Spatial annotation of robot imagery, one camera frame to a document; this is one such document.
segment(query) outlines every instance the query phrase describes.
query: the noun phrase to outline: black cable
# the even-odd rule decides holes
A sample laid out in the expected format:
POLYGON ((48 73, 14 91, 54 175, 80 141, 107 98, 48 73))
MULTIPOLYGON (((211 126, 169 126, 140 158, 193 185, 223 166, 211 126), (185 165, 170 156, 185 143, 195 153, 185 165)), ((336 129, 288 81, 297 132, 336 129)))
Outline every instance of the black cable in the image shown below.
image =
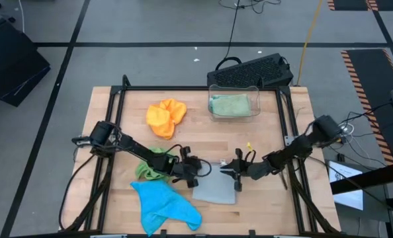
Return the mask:
POLYGON ((369 159, 369 160, 371 160, 371 161, 376 161, 376 162, 381 163, 383 166, 386 167, 386 165, 385 165, 384 163, 382 163, 381 161, 379 161, 379 160, 377 160, 377 159, 371 159, 371 158, 364 157, 364 156, 360 155, 360 154, 354 149, 354 147, 351 145, 351 143, 348 143, 348 145, 349 145, 349 147, 350 147, 359 157, 361 157, 361 158, 363 158, 363 159, 369 159))
MULTIPOLYGON (((332 149, 334 152, 336 152, 336 153, 338 153, 338 154, 340 153, 340 152, 336 151, 332 146, 329 146, 329 148, 332 149)), ((353 162, 359 164, 359 165, 362 166, 363 168, 372 171, 372 169, 366 167, 366 166, 363 165, 362 163, 360 163, 360 162, 358 162, 358 161, 356 161, 356 160, 354 160, 354 159, 352 159, 352 158, 350 158, 350 157, 348 157, 348 156, 346 156, 346 155, 343 155, 343 156, 344 156, 345 158, 349 159, 350 161, 353 161, 353 162)))
POLYGON ((206 161, 205 159, 200 159, 200 158, 196 158, 196 159, 198 159, 199 161, 202 161, 202 162, 206 163, 210 168, 208 169, 208 172, 207 172, 205 175, 194 175, 194 176, 195 176, 195 177, 200 177, 200 178, 202 178, 202 177, 205 177, 205 176, 209 175, 209 174, 211 173, 211 171, 212 171, 212 167, 211 167, 210 162, 206 161))
POLYGON ((223 4, 222 4, 222 1, 223 1, 223 0, 218 0, 218 4, 219 4, 220 6, 222 6, 222 7, 229 8, 229 9, 233 9, 233 10, 236 10, 236 9, 245 9, 246 7, 251 7, 251 8, 252 8, 252 11, 253 11, 254 13, 257 13, 257 14, 263 13, 263 11, 264 11, 264 4, 266 4, 266 3, 272 4, 272 5, 280 5, 280 4, 282 3, 282 0, 277 0, 276 2, 270 2, 270 1, 267 1, 267 0, 251 0, 251 4, 250 4, 250 5, 239 5, 239 4, 237 4, 237 7, 229 7, 229 6, 223 5, 223 4), (263 3, 263 6, 261 7, 261 12, 257 12, 257 11, 254 9, 254 6, 257 5, 258 3, 263 3))
POLYGON ((361 217, 358 218, 358 232, 357 232, 357 236, 360 235, 360 228, 361 228, 361 217))
POLYGON ((268 4, 273 4, 273 5, 280 5, 280 4, 282 3, 282 0, 277 0, 276 3, 272 3, 272 2, 270 2, 270 1, 265 1, 265 0, 251 0, 251 8, 252 8, 252 11, 253 11, 254 13, 257 13, 257 14, 263 13, 263 11, 264 11, 264 5, 265 5, 266 3, 268 3, 268 4), (255 10, 254 6, 255 6, 256 4, 253 4, 253 1, 256 2, 256 4, 257 4, 257 3, 261 3, 261 2, 263 3, 262 6, 261 6, 261 11, 257 12, 257 11, 255 10))
MULTIPOLYGON (((381 129, 381 131, 383 132, 385 129, 387 129, 387 128, 391 127, 391 126, 393 126, 393 123, 390 123, 390 124, 387 124, 386 126, 383 126, 383 128, 381 129)), ((367 134, 362 134, 362 135, 358 135, 358 136, 353 136, 353 137, 360 138, 360 137, 363 137, 363 136, 369 136, 369 135, 373 135, 373 134, 374 134, 374 132, 372 132, 372 133, 367 133, 367 134)))
POLYGON ((247 153, 247 155, 245 156, 245 162, 248 161, 248 157, 249 157, 249 155, 251 155, 252 152, 254 152, 254 154, 252 155, 251 163, 254 162, 255 155, 257 154, 257 152, 255 152, 255 150, 251 150, 251 151, 249 151, 249 152, 247 153))
POLYGON ((58 212, 58 225, 60 226, 61 230, 64 230, 64 229, 65 229, 64 226, 63 226, 63 223, 62 223, 62 212, 63 212, 63 208, 64 208, 64 202, 66 202, 66 197, 67 197, 67 193, 68 193, 69 188, 70 188, 70 184, 71 184, 71 182, 73 181, 73 179, 74 179, 74 177, 76 176, 76 174, 77 174, 82 168, 84 168, 84 166, 85 166, 86 164, 88 164, 88 163, 92 160, 92 158, 94 158, 94 156, 95 156, 95 155, 90 156, 90 158, 88 158, 88 160, 86 160, 79 168, 77 168, 76 171, 75 171, 75 172, 73 173, 73 175, 71 176, 69 182, 67 183, 67 186, 66 186, 66 188, 65 188, 64 195, 63 195, 62 204, 61 204, 61 206, 60 206, 60 211, 58 212))
POLYGON ((301 168, 301 166, 298 166, 298 168, 296 168, 296 169, 294 170, 294 172, 298 171, 300 168, 301 168))
POLYGON ((232 32, 230 33, 230 39, 229 39, 229 44, 228 44, 228 52, 226 53, 226 56, 224 56, 225 59, 228 57, 228 55, 229 55, 229 50, 230 50, 230 46, 232 45, 232 37, 233 37, 233 35, 234 35, 235 23, 236 23, 236 16, 238 15, 238 9, 239 9, 239 7, 236 7, 236 10, 235 10, 235 17, 234 17, 234 24, 232 25, 232 32))
POLYGON ((319 159, 313 158, 313 157, 311 157, 311 156, 309 156, 309 158, 311 158, 311 159, 313 159, 313 160, 315 160, 315 161, 318 161, 318 162, 324 164, 324 165, 326 166, 326 168, 335 171, 337 174, 341 175, 345 180, 347 180, 348 182, 350 182, 352 185, 356 186, 358 189, 362 190, 362 191, 365 192, 367 195, 369 195, 370 197, 372 197, 373 199, 375 199, 377 202, 379 202, 380 204, 382 204, 385 208, 388 208, 388 210, 393 211, 393 208, 390 207, 388 204, 386 204, 386 203, 380 201, 380 199, 378 199, 376 196, 374 196, 374 195, 371 194, 370 192, 366 191, 364 188, 361 188, 360 185, 358 185, 356 182, 352 181, 351 179, 345 177, 345 175, 342 175, 342 174, 341 174, 340 172, 338 172, 336 169, 330 167, 328 164, 324 163, 323 161, 321 161, 321 160, 319 160, 319 159))
POLYGON ((166 152, 163 153, 163 155, 166 155, 167 153, 169 153, 172 149, 176 148, 176 147, 180 147, 181 149, 183 148, 182 145, 180 144, 175 144, 174 146, 170 147, 170 149, 168 149, 166 152))
POLYGON ((342 144, 341 144, 341 147, 339 147, 339 148, 333 148, 331 145, 329 145, 329 147, 332 148, 332 149, 341 149, 344 145, 345 145, 345 144, 342 143, 342 144))
POLYGON ((239 2, 238 2, 237 7, 229 7, 229 6, 223 5, 223 4, 222 4, 222 1, 223 1, 223 0, 218 0, 218 4, 219 4, 220 6, 225 7, 225 8, 229 8, 229 9, 233 9, 233 10, 236 10, 236 9, 245 9, 246 7, 250 7, 250 6, 251 6, 251 5, 239 5, 239 2))
POLYGON ((356 112, 349 112, 349 113, 348 113, 348 116, 347 116, 347 119, 346 119, 346 120, 343 120, 343 121, 342 121, 341 123, 339 123, 339 124, 342 124, 342 123, 346 122, 346 125, 345 125, 345 127, 346 127, 346 126, 348 125, 348 121, 354 120, 354 119, 357 119, 357 118, 360 118, 360 117, 362 117, 362 116, 366 116, 367 119, 370 120, 370 118, 367 116, 367 114, 370 114, 371 112, 374 112, 375 110, 377 110, 377 109, 379 109, 379 108, 381 108, 381 107, 383 107, 383 106, 389 105, 389 104, 391 104, 391 102, 387 102, 387 103, 385 103, 385 104, 376 106, 376 107, 374 107, 374 108, 372 108, 372 109, 370 109, 370 110, 368 110, 368 111, 366 111, 366 112, 364 112, 364 113, 362 113, 362 114, 359 114, 359 113, 356 113, 356 112), (349 116, 351 115, 351 113, 357 114, 357 116, 354 116, 354 117, 350 118, 349 116))
POLYGON ((75 150, 73 150, 73 163, 76 162, 76 155, 77 155, 77 150, 79 149, 79 146, 76 146, 75 150))

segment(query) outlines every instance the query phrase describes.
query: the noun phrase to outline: wire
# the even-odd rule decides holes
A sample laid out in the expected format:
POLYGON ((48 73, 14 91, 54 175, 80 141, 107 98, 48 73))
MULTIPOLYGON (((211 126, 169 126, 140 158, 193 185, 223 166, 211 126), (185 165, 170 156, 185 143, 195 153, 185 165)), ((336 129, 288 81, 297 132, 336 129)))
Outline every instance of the wire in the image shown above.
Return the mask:
POLYGON ((301 111, 302 109, 304 109, 304 108, 305 108, 305 106, 303 106, 302 108, 299 108, 299 109, 296 111, 295 119, 298 118, 298 114, 299 114, 300 111, 301 111))
POLYGON ((354 129, 355 129, 354 125, 352 125, 351 123, 348 123, 348 122, 342 122, 338 126, 342 129, 342 134, 344 134, 345 136, 351 135, 354 132, 354 129), (351 131, 350 132, 346 132, 345 131, 345 128, 348 128, 348 126, 351 126, 351 131))
MULTIPOLYGON (((391 127, 391 126, 393 126, 393 123, 390 123, 390 124, 387 124, 386 126, 383 126, 383 128, 380 131, 383 132, 385 129, 387 129, 387 128, 391 127)), ((360 137, 363 137, 363 136, 368 136, 368 135, 373 135, 373 134, 375 134, 375 133, 372 132, 372 133, 362 134, 362 135, 353 136, 353 137, 360 138, 360 137)))
POLYGON ((376 161, 377 163, 380 163, 380 164, 382 164, 383 166, 386 167, 386 165, 384 163, 380 162, 377 159, 371 159, 370 157, 364 157, 364 156, 360 155, 360 153, 358 153, 350 143, 348 143, 348 145, 359 157, 364 158, 364 159, 368 159, 368 160, 371 160, 371 161, 376 161))
POLYGON ((75 150, 73 150, 73 162, 76 162, 76 155, 77 155, 78 149, 79 149, 79 146, 76 146, 75 150))
POLYGON ((346 181, 350 182, 352 185, 356 186, 358 189, 361 189, 365 194, 369 195, 370 197, 372 197, 373 199, 375 199, 377 202, 379 202, 380 204, 382 204, 385 208, 388 208, 388 210, 393 211, 393 208, 390 207, 388 204, 384 203, 383 201, 380 201, 380 199, 378 199, 376 196, 374 196, 373 194, 371 194, 369 191, 366 191, 364 188, 361 188, 360 185, 358 185, 356 182, 352 181, 352 179, 347 178, 345 175, 342 175, 339 171, 337 171, 336 169, 330 167, 328 164, 324 163, 323 161, 316 159, 314 157, 309 156, 309 158, 318 161, 322 164, 324 164, 326 166, 326 168, 331 169, 333 171, 335 171, 337 174, 341 175, 342 178, 344 178, 346 181))
POLYGON ((370 110, 368 110, 368 111, 366 111, 366 112, 364 112, 364 113, 362 113, 362 114, 359 114, 359 113, 356 113, 356 112, 349 112, 349 113, 348 113, 348 116, 347 116, 347 119, 346 119, 346 120, 343 120, 343 121, 341 122, 341 124, 342 124, 343 122, 348 122, 348 121, 350 121, 350 120, 354 120, 354 119, 360 118, 360 117, 362 117, 362 116, 366 116, 367 114, 370 114, 370 113, 374 112, 375 110, 377 110, 377 109, 379 109, 379 108, 381 108, 381 107, 383 107, 383 106, 389 105, 389 104, 391 104, 391 103, 390 103, 390 102, 384 103, 384 104, 379 105, 379 106, 376 106, 376 107, 374 107, 374 108, 372 108, 372 109, 370 109, 370 110), (356 114, 357 116, 354 116, 354 117, 350 118, 349 116, 351 115, 351 113, 356 114))
POLYGON ((257 152, 256 152, 255 150, 251 150, 251 151, 249 151, 249 152, 247 153, 247 155, 245 156, 245 161, 248 160, 248 157, 249 157, 249 155, 251 155, 252 152, 254 152, 254 154, 252 155, 251 163, 254 162, 255 155, 257 154, 257 152))
MULTIPOLYGON (((307 160, 307 158, 301 159, 303 163, 305 163, 305 160, 307 160)), ((294 172, 298 171, 301 168, 301 166, 298 166, 298 168, 296 168, 294 170, 294 172)))
POLYGON ((172 149, 174 149, 176 147, 180 147, 181 149, 183 148, 182 145, 175 144, 174 146, 170 147, 170 149, 168 149, 166 152, 164 152, 163 155, 166 155, 167 153, 169 153, 172 149))
POLYGON ((63 223, 62 223, 62 212, 63 212, 64 203, 66 202, 66 197, 67 197, 67 193, 68 193, 69 188, 70 188, 70 184, 71 184, 71 182, 73 181, 73 179, 75 178, 76 174, 77 174, 82 168, 84 168, 84 166, 85 166, 86 164, 88 164, 88 163, 92 160, 92 158, 94 158, 94 156, 95 156, 95 155, 90 156, 90 158, 88 158, 88 160, 86 160, 79 168, 77 168, 76 171, 75 171, 75 172, 73 173, 73 175, 71 176, 71 178, 69 179, 69 182, 67 183, 67 186, 66 186, 66 188, 65 188, 64 195, 63 195, 62 204, 61 204, 61 206, 60 206, 60 211, 58 212, 58 225, 60 226, 61 230, 64 230, 64 229, 65 229, 64 226, 63 226, 63 223))
POLYGON ((369 153, 367 153, 367 151, 365 151, 365 150, 361 147, 360 143, 359 143, 354 137, 352 137, 352 138, 353 138, 353 140, 355 141, 355 143, 357 143, 358 147, 360 147, 360 149, 361 149, 361 150, 367 155, 367 157, 370 159, 369 153))
POLYGON ((264 5, 265 5, 266 3, 268 3, 268 4, 273 4, 273 5, 280 5, 280 4, 282 3, 282 0, 277 0, 277 2, 275 2, 275 3, 270 2, 270 1, 264 1, 264 0, 251 0, 251 8, 252 8, 252 11, 253 11, 254 13, 257 13, 257 14, 263 13, 263 11, 264 11, 264 5), (263 3, 262 6, 261 6, 261 11, 257 12, 257 11, 255 10, 254 6, 255 6, 257 3, 261 3, 261 2, 263 3))
POLYGON ((314 26, 316 25, 317 17, 318 17, 318 15, 320 13, 320 9, 322 8, 322 3, 323 3, 323 0, 319 0, 316 12, 314 13, 313 21, 311 22, 311 26, 308 29, 307 38, 305 39, 304 48, 302 49, 301 60, 300 60, 300 70, 298 72, 298 80, 296 81, 296 86, 300 86, 301 71, 302 71, 302 66, 304 65, 305 51, 307 49, 307 44, 310 41, 311 33, 312 33, 313 29, 314 29, 314 26))
POLYGON ((23 29, 23 33, 24 33, 24 13, 23 13, 23 6, 22 6, 21 0, 19 0, 19 5, 20 5, 20 11, 22 13, 22 29, 23 29))
POLYGON ((276 2, 270 2, 270 1, 266 1, 266 0, 253 0, 253 1, 251 1, 251 4, 250 4, 250 5, 238 5, 238 4, 235 4, 235 7, 229 7, 229 6, 223 5, 223 4, 222 4, 222 1, 223 1, 223 0, 218 0, 218 4, 219 4, 220 6, 222 6, 222 7, 229 8, 229 9, 233 9, 233 10, 236 10, 236 9, 245 9, 246 7, 251 7, 252 10, 253 10, 255 13, 257 13, 257 14, 260 14, 260 13, 258 13, 253 7, 254 7, 255 5, 257 5, 258 3, 263 3, 263 6, 261 7, 261 13, 263 12, 264 4, 266 4, 266 3, 270 3, 270 4, 272 4, 272 5, 280 5, 280 4, 282 3, 282 0, 277 0, 276 2))
POLYGON ((329 145, 329 147, 332 148, 332 149, 341 149, 344 145, 345 145, 345 144, 342 143, 342 144, 341 144, 341 147, 339 147, 339 148, 333 148, 331 145, 329 145))
MULTIPOLYGON (((328 146, 328 147, 329 147, 330 149, 332 149, 334 152, 336 152, 336 153, 338 153, 338 154, 342 154, 342 153, 336 151, 336 149, 334 149, 332 146, 328 146)), ((370 169, 370 168, 366 167, 365 165, 363 165, 362 163, 360 163, 360 162, 358 162, 358 161, 356 161, 356 160, 354 160, 354 159, 348 157, 347 155, 343 155, 343 156, 344 156, 345 158, 349 159, 350 161, 355 162, 356 164, 362 166, 363 168, 372 171, 372 169, 370 169)))
POLYGON ((373 121, 367 116, 367 114, 370 114, 370 113, 372 113, 372 112, 378 110, 379 108, 381 108, 381 107, 383 107, 383 106, 386 106, 386 105, 389 105, 389 104, 391 104, 391 103, 390 103, 390 102, 384 103, 384 104, 379 105, 379 106, 376 106, 376 107, 374 107, 374 108, 372 108, 372 109, 370 109, 370 110, 368 110, 368 111, 366 111, 366 112, 364 112, 364 113, 362 113, 362 114, 359 114, 359 113, 356 113, 356 112, 349 112, 349 113, 348 113, 348 116, 347 116, 347 119, 346 119, 346 120, 343 120, 341 123, 339 123, 339 125, 342 124, 342 123, 344 123, 344 122, 346 122, 346 125, 345 125, 345 127, 346 127, 346 126, 348 125, 348 121, 354 120, 354 119, 357 119, 357 118, 360 118, 360 117, 362 117, 362 116, 365 116, 365 117, 367 118, 367 120, 368 120, 369 122, 371 122, 372 125, 374 125, 375 128, 380 129, 380 128, 378 127, 378 125, 376 125, 376 122, 373 122, 373 121), (352 118, 350 118, 349 116, 351 115, 351 113, 356 114, 356 116, 353 116, 352 118))
POLYGON ((196 159, 198 159, 199 161, 202 161, 202 162, 206 163, 210 168, 208 169, 208 172, 207 172, 205 175, 194 175, 194 176, 195 176, 195 177, 200 177, 200 178, 202 178, 202 177, 205 177, 205 176, 209 175, 209 174, 211 173, 211 171, 212 171, 212 167, 211 167, 210 162, 206 161, 205 159, 200 159, 200 158, 196 158, 196 159))
POLYGON ((357 236, 360 235, 360 229, 361 229, 361 217, 358 218, 358 231, 357 231, 357 236))
POLYGON ((228 57, 229 51, 230 51, 230 46, 232 45, 232 37, 234 35, 236 16, 238 15, 238 9, 239 9, 239 7, 236 7, 235 17, 234 17, 234 24, 232 25, 232 32, 230 33, 230 39, 229 39, 229 44, 228 44, 228 52, 226 53, 226 56, 224 56, 225 59, 228 57))

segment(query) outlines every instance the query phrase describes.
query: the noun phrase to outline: black floor stripe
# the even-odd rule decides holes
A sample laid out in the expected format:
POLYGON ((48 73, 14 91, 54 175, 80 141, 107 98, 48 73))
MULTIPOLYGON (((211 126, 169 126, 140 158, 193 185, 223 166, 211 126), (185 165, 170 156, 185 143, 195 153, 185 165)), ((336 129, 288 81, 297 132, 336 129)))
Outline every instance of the black floor stripe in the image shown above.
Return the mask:
POLYGON ((64 75, 66 74, 66 70, 70 61, 71 53, 73 52, 74 48, 74 43, 77 40, 77 36, 79 36, 79 31, 83 23, 83 19, 85 18, 85 14, 87 11, 87 8, 89 6, 90 0, 85 0, 83 3, 79 18, 76 22, 75 29, 73 31, 73 35, 71 36, 70 43, 68 46, 68 49, 65 53, 62 65, 60 67, 60 70, 58 72, 58 76, 56 79, 56 82, 54 84, 54 88, 52 89, 50 100, 48 101, 48 105, 46 107, 44 117, 41 121, 41 124, 39 126, 38 134, 36 135, 35 141, 32 146, 32 150, 30 152, 26 167, 24 168, 24 172, 22 175, 22 178, 20 180, 19 186, 17 187, 17 191, 15 194, 15 197, 13 199, 13 203, 11 204, 9 213, 7 215, 7 219, 5 220, 3 230, 1 232, 0 237, 9 237, 11 230, 13 228, 14 222, 16 220, 17 213, 19 212, 19 208, 24 196, 24 192, 26 191, 27 184, 29 182, 30 176, 32 174, 32 170, 34 167, 34 164, 36 162, 36 158, 38 157, 38 152, 40 149, 40 146, 42 144, 42 140, 44 139, 45 131, 46 128, 48 127, 48 123, 51 118, 51 113, 52 110, 54 109, 54 105, 56 103, 56 99, 58 96, 58 92, 60 90, 61 84, 63 82, 64 75))
MULTIPOLYGON (((36 42, 36 47, 68 47, 67 42, 36 42)), ((90 48, 154 48, 154 47, 228 47, 228 42, 77 42, 75 47, 90 48)), ((302 48, 304 42, 232 42, 233 47, 302 48)), ((312 42, 308 48, 387 48, 388 43, 312 42)))
POLYGON ((376 0, 379 11, 393 11, 393 0, 376 0))
POLYGON ((390 37, 388 29, 386 29, 386 26, 383 22, 382 17, 380 16, 380 13, 378 11, 373 11, 374 17, 376 18, 377 24, 379 25, 380 30, 382 31, 383 37, 386 40, 386 43, 389 44, 390 51, 392 52, 393 55, 393 40, 390 37))
POLYGON ((334 11, 367 11, 365 0, 333 0, 334 11))
POLYGON ((36 47, 69 47, 69 42, 35 42, 36 47))

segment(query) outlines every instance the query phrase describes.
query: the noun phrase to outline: wooden tabletop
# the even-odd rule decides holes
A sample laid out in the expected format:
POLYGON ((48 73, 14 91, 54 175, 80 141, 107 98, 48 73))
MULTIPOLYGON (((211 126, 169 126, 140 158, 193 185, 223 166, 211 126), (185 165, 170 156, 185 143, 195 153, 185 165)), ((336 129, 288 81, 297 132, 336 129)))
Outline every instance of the wooden tabletop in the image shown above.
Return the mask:
MULTIPOLYGON (((89 135, 97 121, 104 120, 109 92, 110 87, 93 89, 83 135, 89 135)), ((308 91, 304 87, 295 87, 291 92, 298 130, 303 132, 314 120, 308 91)), ((120 127, 144 146, 168 148, 180 143, 190 146, 193 155, 212 162, 230 161, 235 157, 235 148, 246 153, 247 142, 251 142, 257 151, 256 161, 261 160, 261 155, 283 148, 274 92, 260 91, 261 113, 250 123, 213 122, 207 104, 207 91, 127 91, 120 127), (177 125, 173 138, 164 140, 146 124, 146 111, 149 105, 168 98, 184 102, 188 111, 177 125)), ((74 170, 89 156, 89 148, 79 149, 74 170)), ((312 156, 323 160, 320 149, 315 149, 312 156)), ((65 226, 72 223, 89 199, 96 161, 94 159, 86 165, 71 183, 63 212, 65 226)), ((139 197, 130 186, 135 181, 134 171, 139 162, 126 152, 115 156, 104 233, 145 233, 140 223, 139 197)), ((305 164, 314 203, 334 228, 340 229, 326 168, 309 159, 305 164)), ((202 225, 197 231, 191 231, 187 224, 168 219, 161 229, 166 229, 168 234, 245 235, 249 229, 254 229, 258 235, 298 234, 292 192, 284 189, 279 175, 269 175, 257 181, 242 178, 242 184, 243 191, 237 193, 234 205, 193 200, 192 190, 187 188, 185 181, 172 184, 201 213, 202 225)), ((306 207, 303 202, 301 205, 306 216, 306 207)), ((99 204, 95 206, 92 227, 96 227, 98 213, 99 204)), ((309 230, 308 219, 304 219, 304 223, 309 230)))

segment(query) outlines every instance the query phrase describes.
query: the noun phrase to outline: black metal frame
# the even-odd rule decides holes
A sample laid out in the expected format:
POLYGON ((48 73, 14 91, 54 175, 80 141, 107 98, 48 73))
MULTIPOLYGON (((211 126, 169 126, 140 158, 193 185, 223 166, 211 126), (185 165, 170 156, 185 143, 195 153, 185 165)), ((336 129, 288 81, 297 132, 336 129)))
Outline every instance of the black metal frame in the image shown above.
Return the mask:
MULTIPOLYGON (((109 104, 107 106, 107 113, 105 116, 105 120, 111 120, 112 111, 114 110, 114 98, 117 94, 120 93, 120 98, 117 106, 117 113, 115 118, 115 124, 120 125, 122 109, 124 105, 124 99, 127 91, 207 91, 207 86, 131 86, 129 80, 126 76, 123 77, 123 82, 121 86, 112 86, 110 90, 109 104)), ((293 110, 292 99, 290 96, 289 87, 265 87, 259 89, 260 91, 272 91, 275 92, 277 107, 279 112, 279 120, 281 122, 281 130, 283 135, 283 143, 285 143, 284 137, 288 135, 286 120, 284 116, 283 104, 281 94, 285 95, 286 106, 289 114, 290 127, 292 130, 293 136, 298 135, 298 128, 296 127, 296 117, 293 110)), ((111 176, 112 168, 114 165, 115 155, 112 157, 106 158, 108 159, 108 165, 106 174, 108 173, 111 176)), ((104 158, 98 158, 97 165, 95 167, 95 174, 92 183, 92 191, 91 196, 95 195, 97 188, 99 187, 99 181, 101 177, 101 170, 103 168, 104 158)), ((293 176, 296 178, 296 173, 294 171, 294 165, 292 163, 288 163, 288 172, 289 176, 293 176)), ((310 189, 308 184, 308 178, 306 174, 306 168, 302 161, 298 162, 298 166, 300 166, 300 182, 303 187, 304 192, 310 198, 310 189)), ((296 189, 292 189, 292 198, 294 202, 295 216, 296 222, 298 225, 298 233, 299 235, 305 235, 310 237, 355 237, 350 235, 342 235, 342 234, 332 234, 332 233, 318 233, 316 219, 312 215, 311 211, 308 210, 308 218, 310 222, 311 231, 306 231, 304 227, 304 218, 302 215, 301 204, 300 204, 300 195, 296 191, 296 189)), ((97 229, 90 230, 91 223, 93 219, 93 209, 88 213, 86 220, 84 222, 84 230, 83 231, 61 231, 59 233, 49 233, 49 234, 39 234, 39 235, 28 235, 24 237, 34 237, 34 238, 50 238, 50 237, 89 237, 90 235, 103 235, 103 227, 105 222, 105 213, 107 210, 107 202, 109 195, 110 185, 104 190, 100 212, 98 216, 97 229)), ((256 235, 254 230, 249 230, 248 235, 168 235, 169 237, 196 237, 196 236, 205 236, 205 237, 273 237, 273 235, 256 235)), ((128 234, 127 237, 148 237, 146 234, 128 234)), ((152 235, 152 237, 167 237, 167 231, 161 230, 160 235, 152 235)))

